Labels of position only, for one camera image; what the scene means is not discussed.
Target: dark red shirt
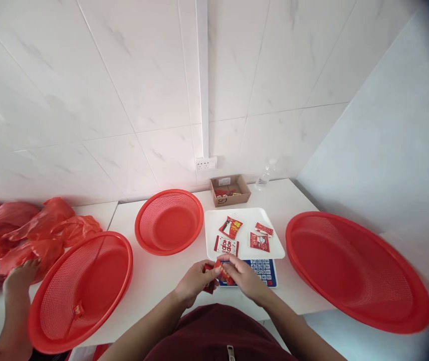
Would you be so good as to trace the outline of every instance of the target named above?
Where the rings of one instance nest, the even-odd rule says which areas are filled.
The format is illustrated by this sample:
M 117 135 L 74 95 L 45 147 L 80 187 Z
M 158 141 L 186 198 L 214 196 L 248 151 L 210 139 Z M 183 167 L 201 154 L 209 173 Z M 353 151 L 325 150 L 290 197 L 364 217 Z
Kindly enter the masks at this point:
M 227 345 L 233 346 L 236 361 L 296 361 L 258 322 L 236 308 L 218 303 L 198 307 L 184 316 L 145 360 L 226 361 Z

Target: electrical outlet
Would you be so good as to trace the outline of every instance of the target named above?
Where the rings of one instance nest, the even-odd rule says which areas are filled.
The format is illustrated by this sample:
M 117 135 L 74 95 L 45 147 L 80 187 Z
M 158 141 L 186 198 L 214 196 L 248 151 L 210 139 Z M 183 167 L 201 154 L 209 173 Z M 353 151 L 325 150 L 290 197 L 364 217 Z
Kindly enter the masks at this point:
M 215 169 L 216 168 L 216 157 L 210 158 L 196 158 L 196 171 L 206 170 L 206 169 Z

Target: red round strainer basket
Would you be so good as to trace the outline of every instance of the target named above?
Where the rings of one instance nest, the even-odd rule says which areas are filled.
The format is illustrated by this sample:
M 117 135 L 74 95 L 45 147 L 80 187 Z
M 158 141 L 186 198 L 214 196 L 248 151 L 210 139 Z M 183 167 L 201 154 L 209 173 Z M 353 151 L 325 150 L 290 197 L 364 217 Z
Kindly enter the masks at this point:
M 429 324 L 429 296 L 409 263 L 362 226 L 305 212 L 286 228 L 290 262 L 335 307 L 372 327 L 414 333 Z
M 34 297 L 29 313 L 33 347 L 55 354 L 86 340 L 121 301 L 132 269 L 131 245 L 119 233 L 97 233 L 72 247 Z
M 194 242 L 203 226 L 203 207 L 193 194 L 183 190 L 162 191 L 143 204 L 134 232 L 139 245 L 149 253 L 168 256 Z

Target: small red packet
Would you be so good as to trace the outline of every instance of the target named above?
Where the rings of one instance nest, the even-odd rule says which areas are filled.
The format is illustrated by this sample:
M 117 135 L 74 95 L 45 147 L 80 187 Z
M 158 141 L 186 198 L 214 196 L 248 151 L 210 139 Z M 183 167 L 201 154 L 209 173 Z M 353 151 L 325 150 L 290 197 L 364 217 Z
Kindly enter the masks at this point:
M 216 243 L 214 244 L 215 252 L 238 256 L 239 247 L 240 247 L 240 243 L 238 241 L 232 241 L 220 236 L 216 236 Z
M 258 248 L 263 251 L 270 251 L 270 243 L 268 242 L 267 236 L 258 236 L 253 232 L 250 232 L 250 247 Z
M 242 225 L 243 223 L 240 221 L 227 217 L 226 222 L 220 227 L 220 232 L 231 239 L 235 239 L 236 233 Z
M 213 266 L 209 263 L 205 263 L 203 273 L 206 272 L 206 270 L 211 270 L 211 269 L 213 269 Z M 215 290 L 215 280 L 211 281 L 210 283 L 207 283 L 203 288 L 204 292 L 207 292 L 210 294 L 213 294 L 214 290 Z
M 266 235 L 268 237 L 272 237 L 273 236 L 273 230 L 271 228 L 263 226 L 260 223 L 256 223 L 255 231 L 263 233 L 264 235 Z
M 218 268 L 221 266 L 221 273 L 218 276 L 218 278 L 221 278 L 222 280 L 224 280 L 229 286 L 233 286 L 235 285 L 235 280 L 231 278 L 231 276 L 228 274 L 228 272 L 225 271 L 224 267 L 223 267 L 223 263 L 221 263 L 220 260 L 217 260 L 214 263 L 214 267 Z

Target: zipper pull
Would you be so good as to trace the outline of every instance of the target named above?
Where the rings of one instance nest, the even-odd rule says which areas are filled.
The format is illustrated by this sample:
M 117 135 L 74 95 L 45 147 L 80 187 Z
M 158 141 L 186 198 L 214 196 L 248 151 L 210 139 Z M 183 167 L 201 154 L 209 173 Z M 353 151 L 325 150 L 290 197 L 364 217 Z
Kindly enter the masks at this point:
M 230 361 L 236 361 L 235 360 L 235 348 L 231 345 L 227 345 L 226 348 L 228 349 L 228 359 Z

